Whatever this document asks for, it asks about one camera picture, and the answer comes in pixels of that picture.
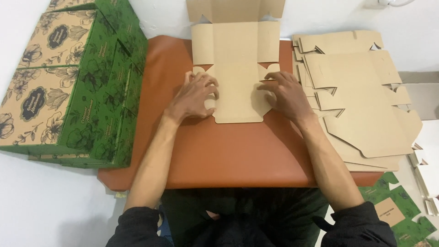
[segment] left hand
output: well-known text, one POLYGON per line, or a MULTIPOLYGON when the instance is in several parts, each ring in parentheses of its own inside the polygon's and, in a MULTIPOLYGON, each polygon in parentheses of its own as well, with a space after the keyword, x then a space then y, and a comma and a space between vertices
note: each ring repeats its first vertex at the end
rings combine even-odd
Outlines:
POLYGON ((180 124, 186 117, 208 117, 215 112, 215 108, 206 109, 204 101, 207 95, 214 94, 218 99, 218 82, 205 72, 195 75, 192 71, 186 72, 184 84, 177 96, 171 101, 164 115, 180 124))

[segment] hand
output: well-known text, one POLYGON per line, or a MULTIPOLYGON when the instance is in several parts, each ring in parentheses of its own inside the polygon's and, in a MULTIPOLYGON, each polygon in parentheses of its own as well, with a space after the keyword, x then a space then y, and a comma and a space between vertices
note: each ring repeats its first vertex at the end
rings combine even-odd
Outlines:
POLYGON ((188 116, 202 118, 211 116, 215 108, 206 109, 204 101, 206 96, 212 93, 216 99, 219 98, 217 86, 216 79, 207 73, 199 72, 195 75, 192 71, 186 72, 183 86, 165 109, 164 115, 178 124, 188 116))
POLYGON ((258 87, 258 90, 267 90, 276 95, 276 99, 267 95, 267 101, 277 111, 283 113, 297 127, 315 116, 302 86, 294 75, 287 72, 268 73, 265 79, 274 78, 278 84, 268 83, 258 87))

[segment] black label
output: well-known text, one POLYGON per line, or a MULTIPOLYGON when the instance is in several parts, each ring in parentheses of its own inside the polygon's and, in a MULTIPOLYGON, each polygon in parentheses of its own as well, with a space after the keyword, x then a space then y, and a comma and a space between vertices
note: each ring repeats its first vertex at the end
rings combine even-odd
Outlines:
POLYGON ((68 37, 68 26, 61 25, 49 35, 49 43, 47 46, 50 49, 56 49, 57 47, 61 46, 64 40, 66 40, 68 37))
POLYGON ((46 102, 45 96, 46 90, 42 87, 37 87, 32 90, 29 97, 25 99, 22 104, 22 114, 20 115, 20 118, 25 122, 29 122, 31 119, 35 118, 46 102))

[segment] dark pants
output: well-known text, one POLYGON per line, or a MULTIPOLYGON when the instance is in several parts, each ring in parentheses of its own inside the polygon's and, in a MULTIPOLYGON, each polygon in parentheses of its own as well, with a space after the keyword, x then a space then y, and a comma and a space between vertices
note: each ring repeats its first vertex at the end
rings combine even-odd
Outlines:
POLYGON ((221 188, 166 190, 162 204, 175 247, 191 246, 212 219, 206 213, 252 216, 276 247, 314 247, 328 202, 315 188, 221 188))

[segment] forearm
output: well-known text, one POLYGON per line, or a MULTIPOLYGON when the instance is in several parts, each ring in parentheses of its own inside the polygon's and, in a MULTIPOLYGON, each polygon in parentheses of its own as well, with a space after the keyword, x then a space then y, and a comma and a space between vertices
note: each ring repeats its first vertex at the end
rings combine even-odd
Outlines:
POLYGON ((154 139, 137 171, 124 211, 132 207, 154 209, 157 205, 168 179, 178 126, 179 124, 167 115, 162 117, 154 139))
POLYGON ((308 147, 318 186, 334 211, 355 207, 364 202, 349 170, 329 142, 317 115, 299 124, 308 147))

